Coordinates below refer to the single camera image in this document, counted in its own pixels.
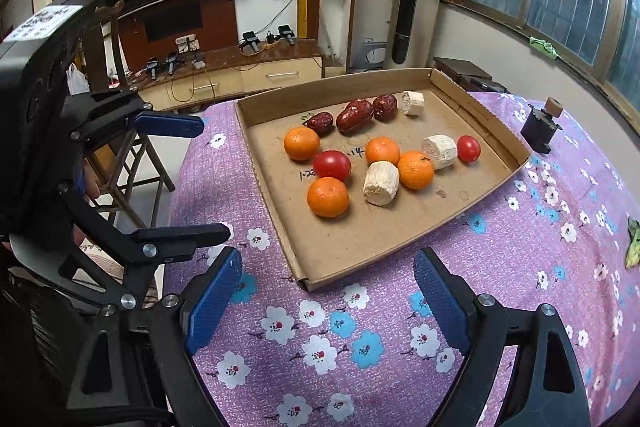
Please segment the person's left hand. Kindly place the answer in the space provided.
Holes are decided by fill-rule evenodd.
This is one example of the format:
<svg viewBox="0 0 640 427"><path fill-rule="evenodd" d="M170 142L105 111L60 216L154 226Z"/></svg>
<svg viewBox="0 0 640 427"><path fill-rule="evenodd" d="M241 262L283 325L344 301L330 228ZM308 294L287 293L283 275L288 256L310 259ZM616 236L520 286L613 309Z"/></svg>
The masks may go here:
<svg viewBox="0 0 640 427"><path fill-rule="evenodd" d="M97 199L100 196L100 184L98 177L94 173L91 165L85 159L81 164L81 174L78 176L78 187L81 189L82 195L84 195L84 199L86 202L90 202L90 200ZM77 225L74 226L74 242L77 246L80 246L84 243L85 234L78 228Z"/></svg>

